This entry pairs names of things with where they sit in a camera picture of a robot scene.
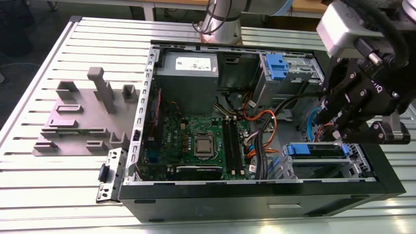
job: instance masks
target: floor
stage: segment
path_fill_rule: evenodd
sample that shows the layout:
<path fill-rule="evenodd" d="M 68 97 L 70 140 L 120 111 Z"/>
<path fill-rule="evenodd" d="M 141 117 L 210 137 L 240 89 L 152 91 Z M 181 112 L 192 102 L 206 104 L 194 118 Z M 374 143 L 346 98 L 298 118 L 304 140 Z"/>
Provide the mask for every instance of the floor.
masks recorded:
<path fill-rule="evenodd" d="M 26 86 L 36 75 L 38 66 L 54 44 L 56 39 L 68 23 L 70 16 L 85 16 L 113 19 L 132 19 L 132 12 L 136 18 L 142 17 L 140 8 L 128 6 L 77 4 L 60 2 L 58 10 L 52 12 L 45 1 L 32 1 L 29 10 L 34 17 L 34 24 L 25 28 L 33 44 L 33 50 L 29 54 L 18 58 L 10 58 L 0 52 L 0 73 L 8 79 L 4 85 L 0 85 L 0 127 L 4 125 L 10 112 L 18 102 L 18 99 L 26 89 Z M 156 20 L 173 22 L 197 22 L 202 20 L 205 13 L 202 11 L 186 11 L 173 9 L 157 9 Z M 249 27 L 261 27 L 260 15 L 244 15 L 241 25 Z"/>

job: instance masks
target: cpu socket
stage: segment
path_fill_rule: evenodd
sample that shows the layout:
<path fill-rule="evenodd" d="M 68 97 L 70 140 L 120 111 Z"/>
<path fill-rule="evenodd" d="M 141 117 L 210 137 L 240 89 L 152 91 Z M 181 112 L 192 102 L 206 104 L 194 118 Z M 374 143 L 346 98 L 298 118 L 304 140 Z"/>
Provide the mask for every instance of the cpu socket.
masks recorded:
<path fill-rule="evenodd" d="M 209 133 L 197 133 L 193 136 L 194 156 L 200 160 L 208 160 L 213 156 L 213 135 Z"/>

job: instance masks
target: slotted aluminum surface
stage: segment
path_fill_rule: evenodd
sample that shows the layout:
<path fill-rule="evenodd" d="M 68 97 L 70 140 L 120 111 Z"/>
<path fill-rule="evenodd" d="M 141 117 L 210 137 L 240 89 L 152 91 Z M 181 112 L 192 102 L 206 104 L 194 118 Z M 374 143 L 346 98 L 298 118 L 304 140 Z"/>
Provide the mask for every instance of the slotted aluminum surface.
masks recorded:
<path fill-rule="evenodd" d="M 406 146 L 382 146 L 406 193 L 330 218 L 140 224 L 122 205 L 96 205 L 102 156 L 30 155 L 61 80 L 93 88 L 90 66 L 105 70 L 113 88 L 141 89 L 150 39 L 198 41 L 189 24 L 82 18 L 68 23 L 16 110 L 0 132 L 0 230 L 137 233 L 416 233 L 416 123 Z M 316 33 L 242 28 L 244 45 L 324 50 Z"/>

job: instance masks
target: expansion slot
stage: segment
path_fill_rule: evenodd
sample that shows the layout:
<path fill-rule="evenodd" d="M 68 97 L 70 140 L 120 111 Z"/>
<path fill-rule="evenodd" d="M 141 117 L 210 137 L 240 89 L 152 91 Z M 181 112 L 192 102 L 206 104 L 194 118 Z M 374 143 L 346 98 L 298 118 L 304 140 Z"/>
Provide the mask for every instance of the expansion slot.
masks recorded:
<path fill-rule="evenodd" d="M 230 139 L 230 123 L 229 123 L 228 118 L 222 119 L 222 137 L 224 137 L 226 172 L 230 174 L 234 174 L 234 158 L 233 158 L 232 139 Z"/>
<path fill-rule="evenodd" d="M 240 171 L 240 174 L 244 174 L 242 165 L 241 165 L 241 152 L 240 152 L 240 142 L 238 142 L 238 131 L 236 128 L 236 119 L 230 120 L 229 123 L 229 134 L 232 139 L 232 150 L 233 150 L 233 165 L 236 172 Z"/>

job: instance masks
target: white cable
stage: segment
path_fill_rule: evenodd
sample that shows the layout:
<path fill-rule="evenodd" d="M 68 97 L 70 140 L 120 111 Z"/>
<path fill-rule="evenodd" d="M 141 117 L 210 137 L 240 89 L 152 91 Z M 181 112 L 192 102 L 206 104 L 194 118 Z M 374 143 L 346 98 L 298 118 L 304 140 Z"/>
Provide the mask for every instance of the white cable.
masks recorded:
<path fill-rule="evenodd" d="M 258 132 L 252 133 L 244 140 L 244 145 L 248 145 L 248 142 L 254 138 Z"/>

